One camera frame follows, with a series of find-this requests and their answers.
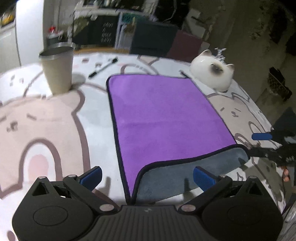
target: wall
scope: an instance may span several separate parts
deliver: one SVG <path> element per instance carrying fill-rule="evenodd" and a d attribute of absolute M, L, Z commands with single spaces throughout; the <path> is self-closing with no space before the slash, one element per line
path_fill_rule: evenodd
<path fill-rule="evenodd" d="M 59 26 L 73 22 L 73 12 L 79 0 L 61 0 L 59 11 Z"/>
<path fill-rule="evenodd" d="M 17 2 L 16 34 L 21 65 L 38 62 L 44 48 L 43 5 L 44 0 Z"/>
<path fill-rule="evenodd" d="M 54 24 L 54 8 L 56 0 L 44 0 L 44 11 L 43 11 L 43 40 L 44 46 L 46 47 L 46 37 L 48 30 L 51 25 Z"/>
<path fill-rule="evenodd" d="M 59 11 L 61 8 L 62 0 L 55 0 L 54 2 L 54 26 L 59 26 Z"/>
<path fill-rule="evenodd" d="M 235 65 L 234 79 L 256 101 L 266 88 L 268 69 L 281 67 L 285 59 L 285 44 L 294 33 L 294 24 L 289 22 L 279 44 L 270 41 L 268 29 L 260 38 L 252 40 L 250 34 L 260 25 L 260 19 L 269 22 L 269 15 L 262 15 L 261 0 L 227 0 L 225 11 L 221 12 L 207 40 L 210 50 L 227 48 L 224 52 L 227 63 Z M 191 6 L 201 11 L 201 18 L 218 12 L 220 0 L 191 0 Z"/>
<path fill-rule="evenodd" d="M 20 66 L 13 23 L 0 29 L 0 73 Z"/>
<path fill-rule="evenodd" d="M 278 96 L 264 91 L 256 104 L 271 124 L 274 124 L 288 107 L 292 107 L 296 113 L 296 57 L 287 54 L 281 67 L 281 73 L 286 79 L 286 86 L 293 92 L 290 99 L 283 102 Z"/>
<path fill-rule="evenodd" d="M 286 53 L 285 44 L 294 33 L 294 24 L 288 21 L 288 28 L 278 44 L 270 40 L 266 29 L 258 39 L 250 34 L 259 26 L 263 18 L 260 1 L 239 1 L 235 12 L 236 21 L 225 45 L 226 62 L 234 63 L 234 79 L 256 101 L 267 86 L 266 78 L 270 67 L 280 68 Z"/>

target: person's toes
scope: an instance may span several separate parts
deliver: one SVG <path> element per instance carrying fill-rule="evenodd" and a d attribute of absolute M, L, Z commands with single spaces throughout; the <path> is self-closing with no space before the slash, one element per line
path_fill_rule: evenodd
<path fill-rule="evenodd" d="M 288 176 L 288 175 L 289 175 L 289 170 L 288 170 L 288 169 L 285 169 L 284 172 L 283 172 L 283 174 L 284 174 L 285 176 Z"/>

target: table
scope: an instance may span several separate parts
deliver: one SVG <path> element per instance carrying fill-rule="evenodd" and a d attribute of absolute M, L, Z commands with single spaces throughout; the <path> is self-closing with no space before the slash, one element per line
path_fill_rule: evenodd
<path fill-rule="evenodd" d="M 87 78 L 115 57 L 119 59 L 116 64 L 91 80 Z M 270 131 L 271 125 L 249 95 L 235 81 L 227 93 L 216 93 L 193 78 L 189 67 L 189 63 L 157 57 L 79 54 L 73 62 L 76 89 L 52 98 L 38 63 L 3 74 L 0 77 L 0 239 L 13 240 L 13 213 L 38 176 L 61 180 L 98 165 L 103 170 L 103 180 L 96 189 L 117 204 L 125 204 L 106 92 L 106 80 L 111 75 L 182 77 L 182 70 L 207 96 L 237 143 L 258 144 L 251 139 L 252 133 Z M 279 147 L 271 141 L 260 141 L 260 145 Z M 273 162 L 251 158 L 227 175 L 233 180 L 246 180 L 250 175 L 259 177 L 279 210 L 285 207 L 282 170 Z M 181 205 L 201 193 L 197 188 L 158 203 Z"/>

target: floor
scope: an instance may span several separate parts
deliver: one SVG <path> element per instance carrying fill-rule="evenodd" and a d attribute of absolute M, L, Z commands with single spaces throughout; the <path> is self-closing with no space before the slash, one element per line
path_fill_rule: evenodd
<path fill-rule="evenodd" d="M 296 57 L 287 54 L 286 60 L 281 67 L 281 72 L 286 79 L 286 86 L 293 92 L 289 100 L 283 102 L 281 97 L 271 95 L 267 89 L 259 96 L 256 101 L 257 106 L 273 125 L 276 120 L 288 108 L 292 107 L 296 113 Z"/>
<path fill-rule="evenodd" d="M 284 225 L 277 241 L 296 240 L 296 203 L 291 207 L 288 214 L 283 215 Z"/>
<path fill-rule="evenodd" d="M 295 33 L 296 25 L 287 15 L 287 28 L 283 30 L 279 43 L 274 43 L 270 36 L 272 28 L 271 13 L 277 8 L 271 0 L 229 0 L 231 6 L 225 5 L 225 12 L 220 15 L 213 26 L 208 39 L 210 49 L 227 48 L 223 52 L 227 64 L 234 64 L 234 79 L 244 88 L 250 97 L 257 101 L 267 87 L 266 79 L 270 67 L 279 68 L 287 79 L 287 85 L 295 89 L 296 57 L 287 56 L 286 43 Z M 207 11 L 206 1 L 198 1 L 201 12 L 209 16 L 217 11 Z"/>

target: beige paper cup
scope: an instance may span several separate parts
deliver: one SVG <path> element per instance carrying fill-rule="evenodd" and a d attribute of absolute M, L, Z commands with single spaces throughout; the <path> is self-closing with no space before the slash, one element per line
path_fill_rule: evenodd
<path fill-rule="evenodd" d="M 72 86 L 74 48 L 62 46 L 39 54 L 43 71 L 53 95 L 67 93 Z"/>

